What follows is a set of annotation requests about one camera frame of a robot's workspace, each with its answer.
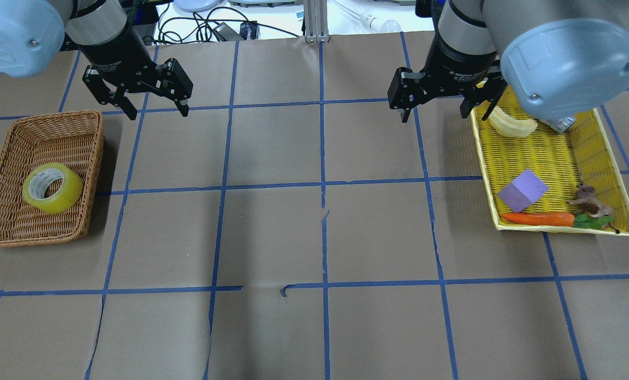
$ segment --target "yellow plastic basket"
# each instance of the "yellow plastic basket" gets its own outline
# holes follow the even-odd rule
[[[510,88],[498,106],[515,118],[530,117],[521,109]],[[498,135],[488,120],[481,120],[487,108],[488,102],[474,108],[470,118],[496,229],[616,235],[612,229],[526,226],[502,219],[503,213],[512,210],[497,193],[529,168],[547,184],[549,191],[525,212],[577,212],[577,206],[568,205],[566,201],[574,199],[577,185],[583,182],[595,187],[599,200],[612,207],[612,225],[621,231],[617,236],[629,236],[628,195],[596,110],[575,115],[577,121],[563,135],[539,122],[529,137],[515,139]]]

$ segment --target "yellow packing tape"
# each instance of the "yellow packing tape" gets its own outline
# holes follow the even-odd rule
[[[62,180],[61,188],[50,197],[45,192],[54,181]],[[23,183],[21,195],[25,201],[49,214],[58,214],[71,208],[82,193],[82,180],[71,169],[51,162],[32,171]]]

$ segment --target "banana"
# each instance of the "banana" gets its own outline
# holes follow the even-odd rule
[[[528,137],[537,128],[537,122],[533,119],[517,120],[498,106],[490,113],[489,120],[495,130],[505,137]]]

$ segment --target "carrot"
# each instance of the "carrot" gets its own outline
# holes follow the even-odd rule
[[[529,226],[564,226],[571,227],[575,223],[575,215],[570,212],[510,212],[503,214],[502,218],[517,224]]]

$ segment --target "purple block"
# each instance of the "purple block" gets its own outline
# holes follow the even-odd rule
[[[507,204],[513,212],[521,212],[549,190],[549,187],[539,179],[530,169],[526,169],[509,185],[505,186],[498,197]]]

